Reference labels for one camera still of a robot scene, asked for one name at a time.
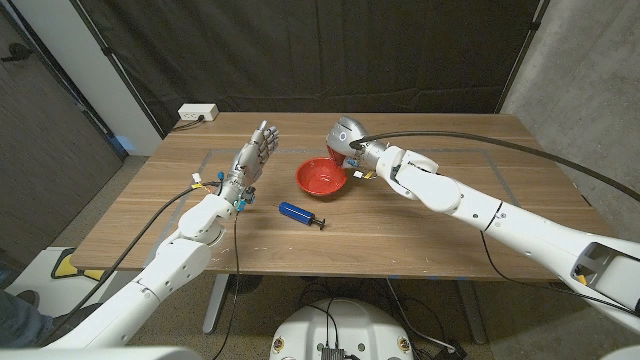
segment wooden table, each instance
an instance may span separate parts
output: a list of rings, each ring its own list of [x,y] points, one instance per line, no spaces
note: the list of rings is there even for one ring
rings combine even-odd
[[[335,196],[315,198],[296,184],[303,161],[327,156],[325,138],[341,114],[221,113],[214,122],[170,134],[107,211],[73,256],[79,268],[107,268],[165,201],[191,183],[229,170],[231,160],[261,120],[280,130],[280,146],[256,182],[256,203],[238,219],[240,271],[244,274],[411,277],[500,280],[489,265],[476,229],[429,211],[382,180],[349,177]],[[371,134],[399,130],[469,132],[541,149],[511,115],[350,114]],[[462,139],[399,138],[394,145],[427,155],[439,172],[524,209],[580,230],[613,235],[554,163],[514,150]],[[162,214],[121,269],[141,269],[176,227],[180,215],[206,194],[192,192]],[[323,231],[278,213],[290,202],[326,218]],[[235,272],[232,223],[213,249],[208,270]],[[488,238],[496,266],[507,276],[555,280],[531,260]]]

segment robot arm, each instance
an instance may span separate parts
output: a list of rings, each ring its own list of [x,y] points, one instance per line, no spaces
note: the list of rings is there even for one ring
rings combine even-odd
[[[377,141],[359,150],[344,145],[366,136],[356,120],[342,117],[327,145],[343,157],[364,162],[400,195],[453,216],[540,263],[573,291],[640,312],[640,244],[589,234],[556,224],[436,173],[431,159]],[[640,317],[587,300],[607,316],[640,333]]]
[[[125,345],[171,293],[202,273],[211,247],[224,236],[219,218],[230,219],[253,202],[250,186],[278,146],[278,131],[263,121],[236,155],[217,194],[209,194],[179,220],[151,263],[69,334],[47,348],[72,349]]]

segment gray wall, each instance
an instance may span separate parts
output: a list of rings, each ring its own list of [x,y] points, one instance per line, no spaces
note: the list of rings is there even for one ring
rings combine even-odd
[[[502,109],[557,155],[640,191],[640,1],[552,1]],[[565,172],[620,237],[640,204]]]
[[[6,0],[0,3],[14,15]],[[127,152],[153,154],[162,139],[102,54],[71,2],[13,0],[13,3]]]

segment electrical outlet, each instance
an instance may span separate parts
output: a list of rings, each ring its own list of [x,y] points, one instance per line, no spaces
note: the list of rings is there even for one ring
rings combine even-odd
[[[218,116],[216,104],[183,104],[178,110],[180,120],[198,120],[200,115],[205,121],[213,121]]]

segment red bowl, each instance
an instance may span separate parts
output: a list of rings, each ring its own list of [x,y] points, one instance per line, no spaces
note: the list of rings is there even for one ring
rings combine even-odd
[[[347,175],[330,158],[313,158],[300,165],[296,181],[309,194],[326,196],[340,190],[347,182]]]

